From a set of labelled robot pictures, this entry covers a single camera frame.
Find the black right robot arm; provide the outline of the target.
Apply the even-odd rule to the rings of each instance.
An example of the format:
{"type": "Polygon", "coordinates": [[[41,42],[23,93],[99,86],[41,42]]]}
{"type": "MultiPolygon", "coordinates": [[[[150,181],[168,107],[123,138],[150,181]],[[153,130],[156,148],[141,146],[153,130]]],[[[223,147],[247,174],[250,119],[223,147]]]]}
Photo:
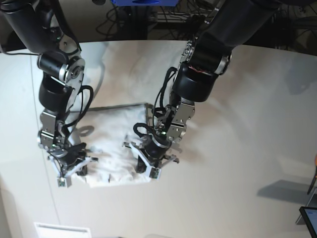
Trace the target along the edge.
{"type": "Polygon", "coordinates": [[[83,142],[73,142],[72,133],[88,107],[68,122],[71,108],[83,94],[85,61],[57,0],[3,0],[0,10],[24,46],[37,55],[43,73],[39,88],[41,129],[38,145],[57,166],[60,178],[85,176],[88,156],[83,142]]]}

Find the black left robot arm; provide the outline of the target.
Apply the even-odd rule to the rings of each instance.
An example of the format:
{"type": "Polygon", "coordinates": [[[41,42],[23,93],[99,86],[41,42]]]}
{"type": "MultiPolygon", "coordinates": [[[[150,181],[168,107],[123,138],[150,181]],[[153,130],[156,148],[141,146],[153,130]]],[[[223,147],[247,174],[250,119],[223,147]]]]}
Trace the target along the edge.
{"type": "Polygon", "coordinates": [[[208,27],[187,42],[179,66],[165,75],[152,110],[153,124],[133,127],[141,139],[140,145],[131,146],[137,173],[156,179],[164,165],[178,162],[167,151],[184,137],[195,104],[208,99],[233,49],[248,41],[281,5],[280,0],[226,0],[208,27]]]}

